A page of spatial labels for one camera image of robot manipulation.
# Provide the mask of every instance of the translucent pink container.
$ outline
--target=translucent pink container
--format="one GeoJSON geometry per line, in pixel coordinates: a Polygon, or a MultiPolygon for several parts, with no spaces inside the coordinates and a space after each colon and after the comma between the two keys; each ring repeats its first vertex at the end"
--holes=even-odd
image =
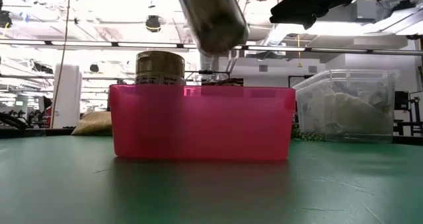
{"type": "Polygon", "coordinates": [[[172,160],[283,161],[295,91],[112,85],[114,152],[172,160]]]}

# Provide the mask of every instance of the clear plastic bin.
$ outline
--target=clear plastic bin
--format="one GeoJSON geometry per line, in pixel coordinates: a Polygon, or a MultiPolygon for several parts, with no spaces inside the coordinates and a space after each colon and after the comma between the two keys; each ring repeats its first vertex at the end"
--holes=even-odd
{"type": "Polygon", "coordinates": [[[225,86],[112,85],[119,157],[283,161],[295,91],[225,86]]]}
{"type": "Polygon", "coordinates": [[[294,86],[301,131],[335,141],[392,140],[396,71],[335,69],[294,86]]]}

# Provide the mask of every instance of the metal cylinder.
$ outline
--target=metal cylinder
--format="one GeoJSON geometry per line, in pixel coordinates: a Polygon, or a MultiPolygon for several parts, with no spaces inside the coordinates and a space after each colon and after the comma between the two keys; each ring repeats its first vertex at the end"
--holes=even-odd
{"type": "Polygon", "coordinates": [[[237,0],[179,0],[198,49],[206,54],[226,52],[245,42],[247,23],[237,0]]]}
{"type": "Polygon", "coordinates": [[[137,54],[135,84],[183,85],[185,60],[170,52],[137,54]]]}

